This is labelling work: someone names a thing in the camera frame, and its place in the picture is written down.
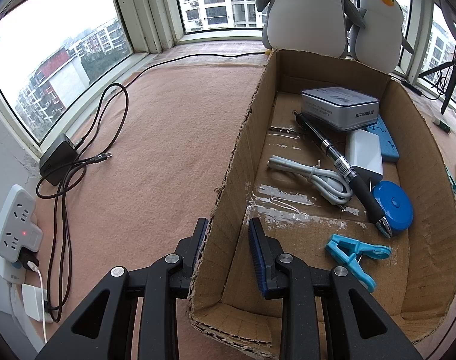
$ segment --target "stuffed penguin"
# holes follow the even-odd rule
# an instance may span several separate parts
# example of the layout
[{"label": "stuffed penguin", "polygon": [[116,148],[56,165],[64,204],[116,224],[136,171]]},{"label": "stuffed penguin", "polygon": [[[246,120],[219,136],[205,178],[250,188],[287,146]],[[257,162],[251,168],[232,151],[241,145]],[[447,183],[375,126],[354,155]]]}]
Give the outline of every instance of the stuffed penguin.
[{"label": "stuffed penguin", "polygon": [[258,12],[269,4],[262,41],[266,48],[347,55],[345,15],[364,28],[350,0],[256,0]]},{"label": "stuffed penguin", "polygon": [[358,0],[365,28],[347,20],[351,56],[372,68],[391,73],[400,59],[401,45],[411,54],[413,48],[401,30],[403,11],[396,0]]}]

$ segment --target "metal screw cap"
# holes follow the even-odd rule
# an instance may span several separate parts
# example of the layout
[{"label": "metal screw cap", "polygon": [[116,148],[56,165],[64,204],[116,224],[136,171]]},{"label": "metal screw cap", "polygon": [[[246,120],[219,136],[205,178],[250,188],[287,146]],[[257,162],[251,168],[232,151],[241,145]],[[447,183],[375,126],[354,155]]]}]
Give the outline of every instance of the metal screw cap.
[{"label": "metal screw cap", "polygon": [[281,253],[278,257],[278,259],[282,262],[282,263],[290,263],[293,261],[293,256],[289,253]]},{"label": "metal screw cap", "polygon": [[121,275],[125,273],[125,268],[123,268],[122,266],[116,266],[111,270],[110,273],[115,278],[119,278]]},{"label": "metal screw cap", "polygon": [[179,261],[179,255],[177,254],[169,254],[168,256],[165,257],[165,261],[168,264],[176,264]]},{"label": "metal screw cap", "polygon": [[348,270],[343,266],[337,266],[334,268],[334,274],[343,277],[348,274]]}]

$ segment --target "coiled white cable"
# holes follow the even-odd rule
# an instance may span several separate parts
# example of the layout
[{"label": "coiled white cable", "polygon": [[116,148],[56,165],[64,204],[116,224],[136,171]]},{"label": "coiled white cable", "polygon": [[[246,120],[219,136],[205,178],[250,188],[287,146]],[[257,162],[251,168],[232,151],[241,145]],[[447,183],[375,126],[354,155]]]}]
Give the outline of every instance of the coiled white cable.
[{"label": "coiled white cable", "polygon": [[38,269],[38,266],[36,266],[33,262],[28,261],[28,266],[30,269],[38,274],[38,277],[40,278],[40,288],[42,289],[42,318],[43,318],[43,338],[45,339],[45,344],[47,343],[47,328],[46,328],[46,321],[45,321],[45,299],[43,295],[43,280],[42,280],[42,273],[40,272],[40,269]]},{"label": "coiled white cable", "polygon": [[307,166],[274,155],[268,160],[268,167],[303,176],[333,205],[345,205],[353,196],[346,180],[338,172],[320,169],[319,161],[316,166]]}]

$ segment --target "blue eraser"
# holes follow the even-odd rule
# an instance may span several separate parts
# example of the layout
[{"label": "blue eraser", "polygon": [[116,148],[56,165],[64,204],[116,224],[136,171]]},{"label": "blue eraser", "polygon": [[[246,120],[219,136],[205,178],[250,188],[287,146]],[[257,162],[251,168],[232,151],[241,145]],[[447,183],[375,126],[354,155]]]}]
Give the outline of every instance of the blue eraser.
[{"label": "blue eraser", "polygon": [[376,124],[367,126],[365,128],[366,131],[372,132],[373,134],[376,134],[378,137],[380,137],[381,158],[383,161],[398,162],[400,158],[398,149],[394,145],[394,140],[391,138],[391,135],[389,134],[389,131],[386,128],[383,119],[381,119],[381,116],[378,115],[378,121]]}]

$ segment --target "black pen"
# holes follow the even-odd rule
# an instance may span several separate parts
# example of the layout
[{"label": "black pen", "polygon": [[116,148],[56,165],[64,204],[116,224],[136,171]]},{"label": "black pen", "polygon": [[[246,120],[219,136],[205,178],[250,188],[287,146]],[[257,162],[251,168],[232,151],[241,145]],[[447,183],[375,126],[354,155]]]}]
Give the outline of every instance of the black pen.
[{"label": "black pen", "polygon": [[379,203],[374,198],[366,183],[361,176],[356,173],[353,167],[346,161],[346,158],[331,144],[326,137],[313,126],[306,116],[302,113],[293,112],[296,117],[296,122],[308,132],[313,138],[318,147],[334,162],[334,166],[338,169],[340,175],[346,180],[353,193],[358,197],[359,201],[366,208],[366,214],[371,223],[374,223],[376,228],[387,238],[391,238],[393,233],[391,227],[386,220],[386,214]]}]

